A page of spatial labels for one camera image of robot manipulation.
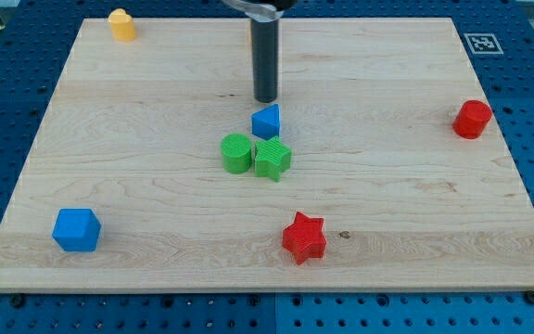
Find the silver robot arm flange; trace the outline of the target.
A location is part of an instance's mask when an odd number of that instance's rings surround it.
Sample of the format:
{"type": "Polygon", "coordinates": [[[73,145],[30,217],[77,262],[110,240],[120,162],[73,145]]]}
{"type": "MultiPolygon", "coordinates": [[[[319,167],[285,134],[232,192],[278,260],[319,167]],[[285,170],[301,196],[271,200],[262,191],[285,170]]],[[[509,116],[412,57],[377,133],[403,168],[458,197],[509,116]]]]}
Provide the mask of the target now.
{"type": "Polygon", "coordinates": [[[265,23],[280,19],[298,0],[222,0],[222,2],[257,22],[265,23]]]}

